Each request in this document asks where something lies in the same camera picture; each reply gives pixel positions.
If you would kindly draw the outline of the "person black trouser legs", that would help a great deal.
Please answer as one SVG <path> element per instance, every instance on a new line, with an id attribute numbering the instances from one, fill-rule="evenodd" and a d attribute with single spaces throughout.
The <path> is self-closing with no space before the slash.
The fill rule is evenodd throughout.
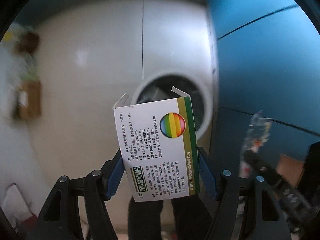
<path id="1" fill-rule="evenodd" d="M 212 216 L 199 196 L 164 201 L 136 202 L 128 208 L 128 239 L 162 239 L 162 232 L 172 239 L 205 239 Z"/>

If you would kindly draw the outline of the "white medicine box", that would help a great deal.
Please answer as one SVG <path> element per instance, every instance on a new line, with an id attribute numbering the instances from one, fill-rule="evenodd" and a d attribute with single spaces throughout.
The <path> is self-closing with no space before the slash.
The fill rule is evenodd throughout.
<path id="1" fill-rule="evenodd" d="M 199 193 L 197 140 L 184 119 L 169 113 L 159 125 L 155 113 L 142 105 L 114 105 L 119 148 L 136 202 L 193 196 Z"/>

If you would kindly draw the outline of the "clear wrapper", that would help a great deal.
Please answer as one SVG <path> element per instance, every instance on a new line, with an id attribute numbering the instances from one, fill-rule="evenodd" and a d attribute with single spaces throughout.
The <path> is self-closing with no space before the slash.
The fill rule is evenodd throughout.
<path id="1" fill-rule="evenodd" d="M 245 161 L 244 154 L 247 150 L 258 153 L 259 148 L 268 142 L 272 121 L 262 116 L 263 111 L 255 113 L 250 120 L 246 137 L 242 143 L 240 152 L 239 177 L 248 178 L 252 172 L 252 168 Z"/>

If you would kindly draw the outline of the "brown cardboard box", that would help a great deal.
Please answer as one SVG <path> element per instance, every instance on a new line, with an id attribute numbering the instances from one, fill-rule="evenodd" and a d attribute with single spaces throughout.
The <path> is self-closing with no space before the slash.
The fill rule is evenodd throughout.
<path id="1" fill-rule="evenodd" d="M 297 187 L 304 172 L 304 162 L 281 154 L 276 171 L 293 187 Z"/>

